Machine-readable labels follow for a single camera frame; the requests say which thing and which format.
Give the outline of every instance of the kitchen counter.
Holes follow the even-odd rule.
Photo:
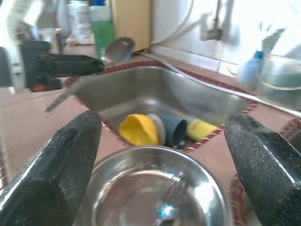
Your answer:
[[[67,51],[73,54],[94,55],[92,46],[72,47],[68,48]],[[229,76],[188,65],[168,57],[162,56],[162,58],[182,69],[229,85],[235,85],[234,78]],[[141,60],[148,59],[142,56],[135,56],[131,61]],[[51,113],[43,112],[42,110],[61,92],[62,90],[43,93],[26,92],[11,96],[7,88],[0,89],[0,150],[8,181],[12,179],[31,156],[42,148],[45,142],[59,128],[76,115],[85,111],[83,105],[75,97],[71,97]],[[258,104],[249,114],[266,127],[277,132],[289,120],[294,118],[284,112],[261,104]],[[126,146],[127,144],[118,139],[104,125],[96,161]],[[213,174],[225,194],[229,193],[230,182],[236,174],[236,170],[223,132],[196,151],[189,153],[189,155],[196,158]]]

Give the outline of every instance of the gray cup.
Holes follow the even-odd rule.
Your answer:
[[[184,119],[167,113],[156,113],[164,123],[166,130],[166,145],[178,146],[185,138],[187,122]]]

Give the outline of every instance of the white bottle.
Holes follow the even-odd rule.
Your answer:
[[[78,44],[94,44],[91,30],[89,1],[71,0],[68,4],[70,24],[75,42]]]

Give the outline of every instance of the stainless steel bowl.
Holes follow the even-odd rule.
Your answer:
[[[100,161],[90,179],[75,226],[152,226],[155,205],[173,175],[188,179],[181,226],[228,226],[230,210],[210,173],[175,149],[139,146]]]

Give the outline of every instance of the green bottle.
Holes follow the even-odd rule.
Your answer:
[[[105,48],[114,41],[111,9],[107,6],[91,6],[90,16],[95,38],[95,53],[98,59],[102,59]]]

